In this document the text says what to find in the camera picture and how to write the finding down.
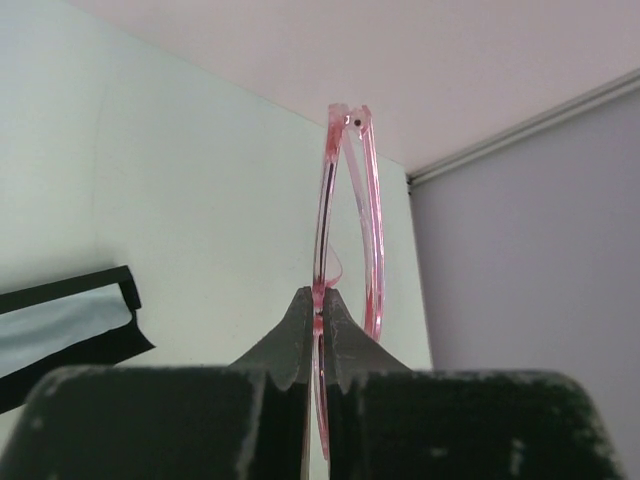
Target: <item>white wall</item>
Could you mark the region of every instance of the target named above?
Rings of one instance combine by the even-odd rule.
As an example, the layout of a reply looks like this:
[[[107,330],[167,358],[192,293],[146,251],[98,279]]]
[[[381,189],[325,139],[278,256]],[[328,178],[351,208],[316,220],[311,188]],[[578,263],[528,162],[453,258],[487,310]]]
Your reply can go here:
[[[57,0],[5,0],[0,22],[0,291],[129,264],[158,347],[129,363],[234,360],[310,283],[324,129]],[[380,182],[382,343],[427,368],[403,169],[381,159]],[[361,318],[346,169],[332,233]]]
[[[640,92],[412,195],[436,368],[586,386],[640,478]]]

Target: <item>eyeglasses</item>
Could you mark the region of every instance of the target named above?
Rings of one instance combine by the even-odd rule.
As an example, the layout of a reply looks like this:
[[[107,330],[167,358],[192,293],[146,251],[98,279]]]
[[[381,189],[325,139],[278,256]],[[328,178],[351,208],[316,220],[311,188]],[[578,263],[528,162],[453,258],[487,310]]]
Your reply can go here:
[[[365,177],[360,175],[354,143],[364,152]],[[327,253],[333,252],[329,244],[329,219],[340,151],[349,167],[356,206],[360,216],[365,264],[364,331],[376,342],[380,339],[384,303],[384,247],[378,164],[373,138],[371,111],[365,105],[350,110],[347,105],[329,106],[329,127],[324,152],[322,187],[316,229],[313,263],[313,371],[314,394],[318,427],[324,458],[329,457],[329,425],[327,397],[324,383],[324,339],[322,308],[326,288],[334,286],[342,275],[327,278]]]

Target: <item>pink glasses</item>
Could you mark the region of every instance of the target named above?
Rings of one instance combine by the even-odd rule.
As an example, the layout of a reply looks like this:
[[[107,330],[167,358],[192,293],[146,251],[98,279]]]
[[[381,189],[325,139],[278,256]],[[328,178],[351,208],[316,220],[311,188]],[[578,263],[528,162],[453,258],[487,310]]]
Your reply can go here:
[[[361,145],[364,152],[365,178],[360,175],[353,144]],[[340,150],[344,150],[356,198],[360,228],[364,245],[365,308],[364,331],[376,342],[380,339],[384,301],[384,247],[378,164],[373,138],[371,112],[366,106],[349,110],[344,104],[329,107],[329,127],[324,152],[322,190],[318,209],[316,245],[313,263],[313,370],[314,392],[318,414],[318,427],[325,459],[329,456],[329,430],[324,384],[324,339],[322,307],[324,292],[334,286],[341,273],[327,278],[327,253],[333,251],[329,240],[329,218]]]

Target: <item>black object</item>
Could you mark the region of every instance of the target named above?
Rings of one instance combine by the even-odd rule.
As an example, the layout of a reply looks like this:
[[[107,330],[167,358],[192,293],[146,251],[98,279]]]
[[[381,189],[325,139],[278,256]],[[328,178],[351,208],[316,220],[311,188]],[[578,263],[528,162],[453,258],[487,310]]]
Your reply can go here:
[[[0,479],[305,478],[310,289],[230,367],[66,368],[31,394]],[[324,305],[334,479],[623,474],[588,396],[544,372],[419,373]]]
[[[16,372],[0,378],[0,414],[24,402],[29,391],[50,371],[66,365],[115,365],[154,346],[138,328],[141,308],[136,284],[128,267],[116,267],[88,275],[0,295],[0,315],[63,297],[118,284],[131,312],[126,325],[75,343]]]

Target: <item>metal strip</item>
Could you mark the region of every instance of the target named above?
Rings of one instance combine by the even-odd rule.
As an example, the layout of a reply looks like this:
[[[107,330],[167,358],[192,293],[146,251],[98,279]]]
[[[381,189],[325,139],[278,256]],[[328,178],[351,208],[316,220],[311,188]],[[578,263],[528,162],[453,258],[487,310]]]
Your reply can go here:
[[[638,89],[640,89],[640,68],[408,175],[409,191],[434,177]]]

